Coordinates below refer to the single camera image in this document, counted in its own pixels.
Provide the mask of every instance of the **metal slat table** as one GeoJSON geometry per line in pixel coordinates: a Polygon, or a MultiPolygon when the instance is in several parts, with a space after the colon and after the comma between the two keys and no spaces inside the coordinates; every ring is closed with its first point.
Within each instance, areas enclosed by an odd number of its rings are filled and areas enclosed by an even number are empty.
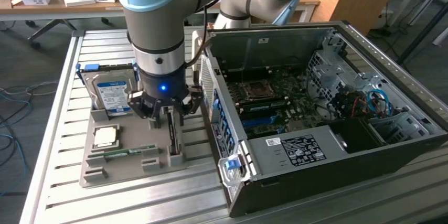
{"type": "MultiPolygon", "coordinates": [[[[185,28],[187,59],[195,29],[200,27],[185,28]]],[[[448,212],[448,145],[443,145],[395,174],[229,218],[200,111],[183,127],[185,170],[83,189],[91,99],[75,65],[132,59],[125,30],[73,36],[20,223],[415,223],[448,212]]],[[[191,70],[187,75],[192,82],[191,70]]]]}

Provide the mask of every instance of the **hard drive label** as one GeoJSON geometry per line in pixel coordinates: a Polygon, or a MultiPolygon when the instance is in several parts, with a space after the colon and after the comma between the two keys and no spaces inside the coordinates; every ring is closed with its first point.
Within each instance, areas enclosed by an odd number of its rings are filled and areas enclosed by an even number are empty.
{"type": "Polygon", "coordinates": [[[103,82],[97,84],[97,90],[109,112],[124,112],[131,110],[128,106],[128,94],[125,93],[125,81],[103,82]]]}
{"type": "Polygon", "coordinates": [[[293,166],[305,165],[325,159],[323,150],[312,135],[281,140],[281,145],[293,166]]]}

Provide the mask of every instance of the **floor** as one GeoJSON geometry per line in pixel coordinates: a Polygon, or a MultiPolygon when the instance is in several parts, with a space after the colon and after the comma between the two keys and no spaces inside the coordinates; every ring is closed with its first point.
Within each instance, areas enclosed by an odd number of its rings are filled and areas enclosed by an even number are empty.
{"type": "MultiPolygon", "coordinates": [[[[391,0],[388,8],[393,10],[399,6],[400,1],[401,0],[391,0]]],[[[416,25],[408,28],[409,34],[399,35],[399,33],[396,33],[391,37],[385,38],[389,42],[393,42],[396,40],[396,36],[400,36],[397,42],[395,43],[395,50],[397,54],[403,53],[419,31],[421,31],[440,8],[440,3],[433,3],[431,5],[416,25]]],[[[124,18],[111,18],[109,21],[112,22],[111,26],[104,25],[99,18],[73,20],[72,23],[79,29],[85,30],[125,28],[124,18]]],[[[45,24],[43,21],[36,23],[39,27],[45,24]]],[[[437,34],[441,33],[447,26],[448,17],[443,19],[432,33],[427,36],[421,45],[417,47],[416,52],[421,52],[417,55],[413,55],[413,59],[407,63],[407,67],[412,75],[444,102],[448,102],[448,72],[445,70],[447,60],[444,58],[448,47],[448,39],[444,41],[441,47],[436,47],[428,43],[435,39],[437,34]]],[[[57,25],[49,33],[44,34],[37,39],[43,48],[40,50],[33,50],[29,47],[25,38],[35,30],[36,28],[29,28],[24,22],[16,22],[15,26],[8,31],[0,32],[1,88],[17,85],[28,86],[39,84],[44,81],[53,81],[59,79],[68,42],[71,40],[71,30],[65,26],[57,25]]],[[[372,40],[384,50],[387,50],[388,45],[384,40],[372,40]]],[[[55,86],[48,86],[36,92],[47,92],[53,88],[55,86]]],[[[27,99],[27,96],[15,95],[13,98],[27,99]]],[[[37,159],[52,99],[53,95],[35,97],[32,100],[33,110],[31,115],[12,126],[23,146],[25,159],[31,169],[33,168],[37,159]]],[[[21,104],[5,101],[0,98],[0,115],[3,117],[9,116],[9,114],[13,113],[20,106],[21,104]]],[[[5,128],[0,128],[0,134],[9,134],[5,128]]],[[[4,160],[3,158],[7,155],[4,152],[5,151],[0,152],[0,160],[4,160]]],[[[8,188],[11,184],[17,185],[17,187],[12,189],[12,192],[16,195],[0,197],[0,223],[9,224],[19,222],[25,200],[24,193],[27,192],[29,181],[31,173],[28,173],[25,177],[23,176],[21,158],[16,153],[11,161],[0,167],[0,191],[8,188]]]]}

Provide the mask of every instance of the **barcode sticker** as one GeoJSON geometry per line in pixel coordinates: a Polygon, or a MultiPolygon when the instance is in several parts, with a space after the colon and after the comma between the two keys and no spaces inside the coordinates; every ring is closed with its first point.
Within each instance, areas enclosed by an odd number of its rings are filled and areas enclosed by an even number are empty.
{"type": "Polygon", "coordinates": [[[281,144],[280,137],[267,139],[268,146],[281,144]]]}

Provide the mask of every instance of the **blue cable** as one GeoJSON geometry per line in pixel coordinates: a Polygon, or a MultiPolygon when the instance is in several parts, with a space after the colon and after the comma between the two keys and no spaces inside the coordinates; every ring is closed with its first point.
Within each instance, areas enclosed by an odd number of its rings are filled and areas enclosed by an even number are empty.
{"type": "MultiPolygon", "coordinates": [[[[19,141],[11,135],[0,134],[0,136],[12,139],[15,141],[15,143],[16,143],[16,146],[17,146],[17,149],[19,149],[19,153],[20,153],[20,156],[21,156],[21,162],[23,162],[23,178],[25,179],[25,177],[27,177],[27,163],[25,163],[25,157],[23,155],[23,150],[21,150],[20,143],[19,143],[19,141]]],[[[3,191],[3,193],[0,193],[0,197],[4,196],[9,191],[12,191],[19,185],[20,185],[20,183],[15,183],[13,186],[11,186],[7,190],[3,191]]]]}
{"type": "Polygon", "coordinates": [[[13,124],[19,123],[29,114],[31,114],[31,111],[32,111],[32,104],[29,103],[29,101],[24,101],[24,100],[16,100],[16,99],[12,99],[9,97],[7,97],[4,94],[0,93],[0,97],[3,97],[4,99],[7,99],[8,101],[12,101],[12,102],[21,102],[21,103],[25,103],[28,105],[28,111],[27,113],[17,119],[15,120],[12,123],[7,124],[4,123],[3,125],[0,125],[0,128],[4,128],[7,126],[12,126],[13,124]]]}
{"type": "Polygon", "coordinates": [[[391,103],[389,103],[389,99],[387,97],[387,94],[384,93],[384,91],[381,89],[372,89],[369,92],[367,92],[367,103],[368,103],[368,106],[371,108],[371,110],[375,112],[375,108],[373,108],[373,105],[371,104],[371,96],[369,94],[371,93],[379,93],[383,97],[384,97],[384,101],[385,101],[385,105],[388,107],[388,115],[392,114],[392,109],[391,109],[391,103]]]}

